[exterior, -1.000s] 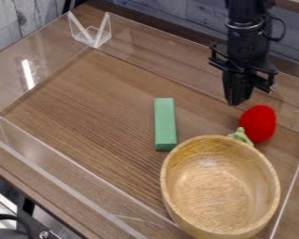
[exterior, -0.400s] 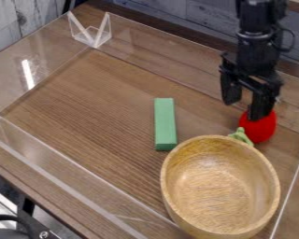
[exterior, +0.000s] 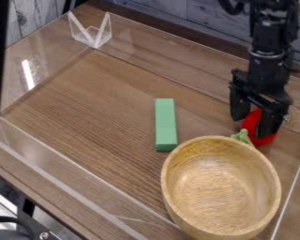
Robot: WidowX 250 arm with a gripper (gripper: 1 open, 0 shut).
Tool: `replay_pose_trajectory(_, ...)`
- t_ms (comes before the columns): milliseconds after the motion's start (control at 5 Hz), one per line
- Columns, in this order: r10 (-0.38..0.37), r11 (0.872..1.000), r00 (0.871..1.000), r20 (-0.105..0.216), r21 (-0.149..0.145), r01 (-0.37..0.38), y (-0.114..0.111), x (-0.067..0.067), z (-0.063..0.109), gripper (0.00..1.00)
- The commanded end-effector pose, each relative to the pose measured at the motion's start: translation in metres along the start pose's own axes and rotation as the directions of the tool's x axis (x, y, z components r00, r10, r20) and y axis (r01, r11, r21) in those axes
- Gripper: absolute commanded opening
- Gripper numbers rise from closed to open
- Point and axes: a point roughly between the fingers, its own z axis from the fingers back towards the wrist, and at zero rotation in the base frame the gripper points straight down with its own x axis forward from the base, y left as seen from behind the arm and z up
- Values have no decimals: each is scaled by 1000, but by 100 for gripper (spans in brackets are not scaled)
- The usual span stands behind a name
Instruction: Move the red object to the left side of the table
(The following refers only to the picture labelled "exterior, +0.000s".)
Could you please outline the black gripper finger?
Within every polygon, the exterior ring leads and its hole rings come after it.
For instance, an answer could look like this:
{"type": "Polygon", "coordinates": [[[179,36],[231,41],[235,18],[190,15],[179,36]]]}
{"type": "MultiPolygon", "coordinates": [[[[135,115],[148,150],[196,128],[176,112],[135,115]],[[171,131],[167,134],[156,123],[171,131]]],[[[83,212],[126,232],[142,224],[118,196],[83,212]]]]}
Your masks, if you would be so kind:
{"type": "Polygon", "coordinates": [[[247,95],[238,89],[230,90],[230,115],[234,121],[243,120],[251,112],[247,95]]]}
{"type": "Polygon", "coordinates": [[[258,139],[266,139],[279,131],[289,112],[290,106],[282,103],[274,103],[262,108],[262,115],[255,131],[258,139]]]}

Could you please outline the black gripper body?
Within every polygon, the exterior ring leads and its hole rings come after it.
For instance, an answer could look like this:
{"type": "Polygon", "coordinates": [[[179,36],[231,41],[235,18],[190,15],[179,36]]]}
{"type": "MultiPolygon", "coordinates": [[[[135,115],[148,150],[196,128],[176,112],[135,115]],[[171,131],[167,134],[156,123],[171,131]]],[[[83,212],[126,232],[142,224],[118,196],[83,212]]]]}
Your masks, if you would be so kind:
{"type": "Polygon", "coordinates": [[[231,71],[230,90],[242,91],[261,108],[274,103],[293,104],[286,91],[291,70],[287,63],[287,52],[250,51],[249,69],[235,68],[231,71]]]}

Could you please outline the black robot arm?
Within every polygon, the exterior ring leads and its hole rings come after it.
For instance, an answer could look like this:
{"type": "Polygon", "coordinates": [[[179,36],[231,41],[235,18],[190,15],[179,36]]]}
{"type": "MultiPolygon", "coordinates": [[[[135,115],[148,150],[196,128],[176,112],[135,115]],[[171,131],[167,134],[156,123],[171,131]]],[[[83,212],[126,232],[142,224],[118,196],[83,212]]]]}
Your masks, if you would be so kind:
{"type": "Polygon", "coordinates": [[[299,0],[253,0],[250,2],[250,66],[231,71],[230,115],[247,118],[251,106],[262,113],[254,135],[258,139],[278,133],[293,98],[286,91],[291,78],[291,43],[298,39],[299,0]]]}

